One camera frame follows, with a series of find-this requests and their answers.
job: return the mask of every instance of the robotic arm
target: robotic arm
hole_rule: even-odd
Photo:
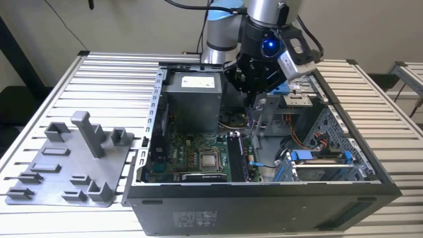
[[[216,0],[210,7],[183,8],[227,12],[227,17],[244,14],[242,20],[224,19],[220,25],[210,19],[208,51],[212,51],[214,55],[226,56],[210,58],[206,52],[203,60],[207,63],[223,64],[226,77],[236,90],[247,94],[246,105],[250,106],[258,94],[271,92],[283,82],[315,70],[315,63],[323,56],[323,47],[298,16],[302,0],[250,0],[247,11],[239,6],[223,7],[226,5],[228,1]],[[319,51],[310,48],[302,30],[292,25],[296,19]],[[230,59],[228,53],[235,50],[239,42],[240,51],[236,58]]]
[[[311,50],[302,31],[292,25],[300,4],[300,0],[250,1],[240,52],[234,61],[223,64],[230,82],[247,93],[247,105],[258,94],[272,91],[316,68],[322,52]]]

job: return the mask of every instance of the aluminum slotted table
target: aluminum slotted table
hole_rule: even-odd
[[[130,161],[142,146],[150,96],[159,61],[198,62],[191,55],[90,53],[78,56],[44,104],[0,160],[0,235],[11,237],[144,237],[131,208],[120,205]],[[319,71],[352,118],[403,197],[344,233],[262,234],[214,237],[423,237],[423,132],[393,103],[356,64],[326,60]],[[76,110],[90,111],[104,130],[124,126],[135,134],[132,151],[108,208],[11,206],[6,192],[46,141],[44,127],[63,121],[70,127]]]

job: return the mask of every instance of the white wall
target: white wall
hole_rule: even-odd
[[[355,59],[367,72],[423,62],[423,0],[304,0],[300,13],[327,59]]]
[[[0,92],[8,86],[22,85],[24,85],[24,82],[22,81],[12,65],[0,51]]]
[[[206,0],[179,0],[204,5]],[[195,51],[203,11],[163,0],[50,0],[92,51]],[[356,59],[369,72],[397,60],[423,61],[423,0],[304,0],[303,20],[327,59]],[[55,84],[82,46],[43,0],[0,0],[0,14],[40,77]]]

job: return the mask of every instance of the metal frame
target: metal frame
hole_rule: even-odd
[[[423,98],[423,63],[395,62],[391,74],[395,74]]]
[[[15,184],[14,176],[24,171],[26,163],[32,161],[36,154],[34,150],[43,145],[46,138],[40,127],[48,122],[51,117],[70,117],[68,112],[75,108],[70,100],[80,101],[75,106],[84,103],[84,107],[90,107],[91,112],[96,114],[99,122],[116,124],[119,116],[120,126],[135,125],[136,114],[142,112],[140,103],[132,100],[143,100],[139,94],[144,81],[151,79],[151,73],[155,75],[154,67],[159,61],[186,61],[198,62],[198,56],[178,55],[140,55],[140,54],[112,54],[112,53],[91,53],[87,57],[78,57],[72,63],[64,77],[50,94],[38,113],[24,128],[18,140],[11,146],[6,156],[0,160],[0,217],[11,224],[23,224],[19,226],[2,226],[0,234],[30,234],[28,237],[39,234],[43,237],[56,237],[67,233],[68,237],[92,237],[92,236],[114,236],[114,237],[146,237],[138,218],[130,207],[120,205],[122,192],[124,192],[124,184],[130,173],[131,165],[126,165],[115,203],[107,209],[104,208],[78,208],[78,207],[56,207],[56,206],[7,206],[4,203],[6,188]],[[379,93],[379,87],[373,86],[371,80],[365,73],[358,73],[355,68],[346,60],[326,60],[318,65],[328,86],[338,86],[342,89],[334,90],[339,101],[343,104],[370,104],[386,103],[383,92]],[[371,89],[354,90],[350,88],[358,84],[370,86]],[[343,237],[354,236],[358,238],[393,238],[401,236],[405,238],[421,238],[423,235],[423,189],[422,189],[422,172],[423,163],[421,153],[415,149],[397,148],[395,150],[374,149],[374,144],[382,144],[382,139],[394,138],[397,140],[413,139],[422,141],[421,132],[413,126],[413,123],[405,123],[405,129],[391,128],[369,128],[362,127],[363,122],[370,120],[393,119],[405,120],[405,114],[395,105],[387,104],[391,111],[373,112],[360,111],[346,108],[348,117],[355,124],[358,130],[370,144],[374,154],[378,156],[383,167],[391,175],[395,184],[402,190],[403,197],[398,198],[390,206],[382,208],[374,215],[360,221],[356,227],[350,228],[346,232],[319,232],[308,234],[259,234],[242,235],[243,238],[274,238],[274,237]],[[143,129],[132,127],[128,130],[142,138]],[[142,146],[142,140],[136,139],[132,148]],[[127,163],[132,160],[136,150],[131,151]],[[72,219],[72,225],[68,223],[58,223],[58,220]]]

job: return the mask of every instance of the wire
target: wire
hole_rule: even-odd
[[[54,12],[55,12],[56,16],[59,17],[59,19],[60,19],[62,23],[64,24],[64,26],[66,26],[66,28],[67,28],[67,30],[71,32],[71,34],[75,36],[75,38],[76,38],[76,39],[78,39],[78,41],[80,42],[80,44],[82,44],[82,46],[84,47],[84,49],[88,51],[87,46],[86,46],[86,45],[84,45],[84,43],[80,41],[79,37],[78,37],[78,36],[76,36],[76,34],[72,32],[72,30],[68,28],[68,26],[67,26],[67,24],[66,24],[64,20],[62,19],[62,17],[60,17],[60,15],[59,15],[59,13],[56,12],[56,10],[55,10],[54,6],[48,3],[48,1],[47,1],[47,0],[44,0],[44,2],[47,3],[47,5],[48,5],[48,6],[51,7],[51,9],[54,10]]]
[[[409,116],[410,118],[413,118],[413,116],[415,115],[418,108],[419,108],[419,107],[415,107],[415,108],[413,109],[413,112],[411,112],[411,114],[410,114],[410,116]]]
[[[278,168],[276,166],[267,166],[267,165],[263,165],[263,167],[266,167],[266,168],[271,168],[271,169]]]
[[[399,92],[398,92],[398,94],[397,94],[397,97],[395,97],[395,99],[394,99],[394,102],[397,102],[398,97],[399,97],[399,95],[402,94],[402,91],[403,91],[406,85],[407,85],[407,84],[405,83],[405,85],[402,86],[402,89],[399,90]]]
[[[308,37],[311,38],[312,42],[316,44],[318,48],[319,48],[319,51],[320,51],[320,58],[323,57],[324,55],[324,48],[318,40],[318,38],[311,34],[304,22],[303,22],[303,19],[300,18],[300,16],[296,17],[296,20],[298,20],[298,23],[299,25],[302,26],[306,34],[308,35]]]
[[[214,0],[207,0],[207,6],[211,6],[212,2],[214,2]],[[204,42],[203,42],[203,39],[204,39],[204,28],[206,28],[206,23],[207,23],[207,17],[208,17],[208,15],[210,15],[210,11],[206,10],[204,20],[203,20],[203,28],[202,28],[202,32],[200,32],[199,41],[198,41],[196,53],[199,53],[200,43],[202,43],[202,52],[204,52]]]
[[[292,140],[295,141],[295,143],[303,147],[306,150],[310,150],[310,148],[299,141],[298,139],[298,136],[295,134],[295,130],[294,130],[294,127],[292,127],[292,121],[291,121],[291,115],[287,116],[287,119],[288,119],[288,124],[290,124],[290,128],[291,128],[291,137],[292,137]]]
[[[187,6],[187,5],[182,5],[180,3],[174,2],[172,0],[164,0],[168,4],[183,8],[183,9],[188,9],[188,10],[218,10],[218,11],[226,11],[228,13],[235,14],[236,10],[232,10],[230,8],[226,7],[220,7],[220,6]]]
[[[219,124],[220,124],[224,128],[231,129],[231,130],[247,129],[246,127],[232,127],[232,126],[230,126],[230,125],[223,124],[220,121],[219,121]]]

